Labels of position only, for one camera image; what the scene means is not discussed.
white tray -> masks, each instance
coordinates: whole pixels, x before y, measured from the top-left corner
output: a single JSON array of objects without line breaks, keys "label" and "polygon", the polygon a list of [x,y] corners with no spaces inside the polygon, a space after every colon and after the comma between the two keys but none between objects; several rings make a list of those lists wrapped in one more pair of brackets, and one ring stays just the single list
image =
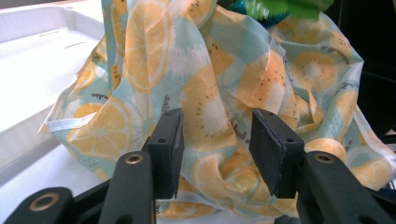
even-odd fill
[{"label": "white tray", "polygon": [[102,38],[101,18],[92,0],[0,10],[0,169],[48,138],[36,132]]}]

